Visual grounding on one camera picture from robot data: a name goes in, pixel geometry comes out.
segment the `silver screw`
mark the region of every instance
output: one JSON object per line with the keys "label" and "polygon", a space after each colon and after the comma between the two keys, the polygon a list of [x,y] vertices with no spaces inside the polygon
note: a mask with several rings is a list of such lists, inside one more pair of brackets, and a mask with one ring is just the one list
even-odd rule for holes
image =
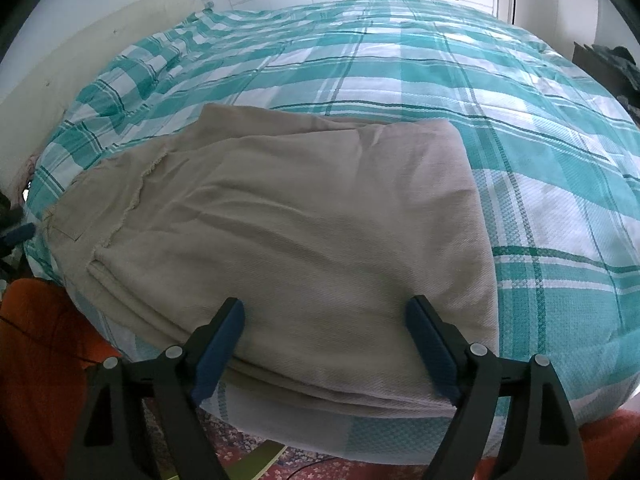
{"label": "silver screw", "polygon": [[111,370],[118,366],[118,358],[117,357],[107,357],[104,361],[102,361],[102,366],[107,368],[107,370]]}
{"label": "silver screw", "polygon": [[164,351],[164,355],[169,359],[177,359],[182,355],[182,348],[179,346],[169,346],[169,348]]}
{"label": "silver screw", "polygon": [[551,362],[546,355],[536,354],[534,357],[535,362],[537,362],[540,366],[549,366]]}
{"label": "silver screw", "polygon": [[471,346],[469,347],[469,349],[471,350],[471,353],[473,355],[477,355],[478,357],[482,357],[483,355],[486,355],[487,353],[487,349],[486,346],[480,344],[480,343],[472,343]]}

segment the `orange cloth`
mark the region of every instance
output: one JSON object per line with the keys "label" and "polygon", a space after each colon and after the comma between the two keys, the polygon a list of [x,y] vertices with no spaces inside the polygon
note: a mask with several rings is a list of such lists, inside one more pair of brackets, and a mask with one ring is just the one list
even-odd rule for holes
{"label": "orange cloth", "polygon": [[[617,410],[613,415],[580,428],[589,480],[607,480],[640,435],[640,413]],[[477,480],[488,480],[495,458],[482,460]]]}
{"label": "orange cloth", "polygon": [[60,480],[86,399],[84,369],[118,353],[76,310],[66,291],[43,280],[13,282],[0,314],[44,344],[0,320],[0,410],[43,480]]}

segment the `bed cover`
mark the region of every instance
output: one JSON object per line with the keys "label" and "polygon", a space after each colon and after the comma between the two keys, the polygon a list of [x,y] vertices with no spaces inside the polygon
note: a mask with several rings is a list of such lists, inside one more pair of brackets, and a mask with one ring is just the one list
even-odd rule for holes
{"label": "bed cover", "polygon": [[[126,48],[80,92],[40,158],[29,218],[41,218],[80,171],[179,131],[207,102],[451,121],[493,248],[500,355],[549,355],[578,423],[612,412],[635,390],[639,132],[602,86],[543,41],[439,0],[203,10]],[[36,275],[64,283],[41,237],[26,253]],[[128,358],[158,354],[69,292]],[[223,381],[202,407],[248,433],[382,463],[427,463],[450,422],[292,408]],[[500,403],[489,454],[505,415]]]}

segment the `cord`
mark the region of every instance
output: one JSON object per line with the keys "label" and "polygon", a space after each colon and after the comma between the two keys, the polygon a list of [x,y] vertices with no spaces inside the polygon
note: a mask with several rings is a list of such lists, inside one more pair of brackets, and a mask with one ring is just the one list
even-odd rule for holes
{"label": "cord", "polygon": [[75,354],[71,354],[69,352],[65,352],[62,350],[59,350],[57,348],[53,348],[52,346],[42,342],[42,341],[38,341],[36,338],[34,338],[34,336],[32,336],[31,334],[29,334],[26,330],[21,329],[19,326],[17,326],[13,321],[8,320],[7,318],[5,318],[4,316],[0,316],[0,320],[4,321],[5,323],[7,323],[7,325],[12,326],[13,328],[15,328],[18,332],[20,332],[23,336],[27,337],[28,339],[31,339],[34,343],[37,343],[41,346],[44,346],[45,348],[53,351],[53,352],[57,352],[61,355],[65,355],[67,357],[73,357],[74,359],[79,359],[81,361],[84,361],[85,363],[89,363],[92,365],[99,365],[100,363],[98,361],[93,361],[91,359],[86,359],[84,357],[80,357],[78,355]]}
{"label": "cord", "polygon": [[311,464],[303,465],[300,469],[296,469],[293,473],[291,473],[289,476],[287,476],[287,480],[291,480],[295,475],[297,475],[300,471],[302,471],[303,469],[306,469],[307,467],[311,467],[313,465],[318,465],[318,464],[321,464],[322,462],[327,462],[329,460],[335,460],[335,456],[331,456],[329,458],[323,458],[322,460],[318,460],[316,462],[312,462]]}

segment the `headboard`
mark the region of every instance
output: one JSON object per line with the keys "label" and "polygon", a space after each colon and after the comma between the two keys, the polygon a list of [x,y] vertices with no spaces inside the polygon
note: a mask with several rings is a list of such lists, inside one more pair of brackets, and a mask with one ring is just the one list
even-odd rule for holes
{"label": "headboard", "polygon": [[79,91],[116,54],[203,8],[202,0],[139,0],[84,28],[39,62],[0,102],[0,190],[8,192]]}

